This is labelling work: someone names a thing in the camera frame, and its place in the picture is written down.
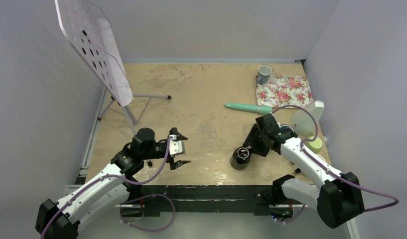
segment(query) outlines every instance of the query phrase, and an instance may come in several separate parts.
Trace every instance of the green cylindrical object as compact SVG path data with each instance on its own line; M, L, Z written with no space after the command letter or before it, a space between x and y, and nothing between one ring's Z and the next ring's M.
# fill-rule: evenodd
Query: green cylindrical object
M257 106L257 105L249 105L249 104L240 104L240 103L225 103L225 107L239 110L239 111L248 111L248 112L255 112L262 115L266 115L272 112L272 107L269 106Z

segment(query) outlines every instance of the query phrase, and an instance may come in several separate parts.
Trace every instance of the stained surface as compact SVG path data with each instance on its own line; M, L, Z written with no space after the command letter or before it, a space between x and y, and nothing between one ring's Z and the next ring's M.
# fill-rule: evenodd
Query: stained surface
M150 184L241 185L271 184L285 174L294 175L296 166L271 151L266 158L252 155L249 166L237 171L230 166L233 151L242 145L255 118L250 112L234 111L224 103L256 104L254 79L260 64L126 64L134 93L172 95L171 100L152 99L136 126L150 127L156 140L166 138L172 127L188 137L186 154L177 160L191 160L174 171L166 166ZM272 64L273 74L304 76L301 64ZM133 98L129 104L136 117L147 102ZM117 104L112 109L121 112ZM275 118L290 124L296 110L277 112ZM133 133L121 114L104 115L89 168L88 179L95 176L111 158L131 141ZM321 153L330 162L326 148ZM153 160L135 175L138 181L151 177L162 159ZM309 182L303 175L302 181Z

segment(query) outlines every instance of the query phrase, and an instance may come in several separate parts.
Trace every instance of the mug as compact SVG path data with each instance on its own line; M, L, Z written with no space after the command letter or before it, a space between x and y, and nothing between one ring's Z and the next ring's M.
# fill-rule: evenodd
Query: mug
M269 66L260 66L258 69L258 75L256 76L256 83L261 85L268 82L269 77L271 76L272 69Z

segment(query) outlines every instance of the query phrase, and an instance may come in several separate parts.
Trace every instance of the floor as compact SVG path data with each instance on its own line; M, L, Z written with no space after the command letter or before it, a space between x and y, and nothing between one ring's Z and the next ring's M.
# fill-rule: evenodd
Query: floor
M245 185L271 184L285 174L295 175L296 166L271 151L266 158L252 155L249 166L237 171L229 159L239 147L259 115L234 111L224 103L256 104L255 75L261 64L126 64L132 87L138 94L172 95L171 100L152 99L136 129L150 127L156 140L166 138L172 127L188 137L186 154L177 160L191 160L174 171L166 166L149 184L157 185ZM268 64L273 74L304 76L301 64ZM134 98L129 104L139 116L147 99ZM117 104L111 109L121 112ZM133 133L123 115L107 111L101 120L87 179L95 176ZM296 110L285 109L275 114L281 123L290 123ZM330 163L326 147L320 153ZM153 160L135 175L138 181L151 177L162 163ZM296 175L310 182L304 175Z

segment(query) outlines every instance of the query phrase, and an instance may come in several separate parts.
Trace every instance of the flower pattern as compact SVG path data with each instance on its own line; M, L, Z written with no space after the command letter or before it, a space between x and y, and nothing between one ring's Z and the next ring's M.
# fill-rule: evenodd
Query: flower pattern
M278 108L285 105L305 106L313 101L306 77L271 76L266 84L256 83L258 105Z

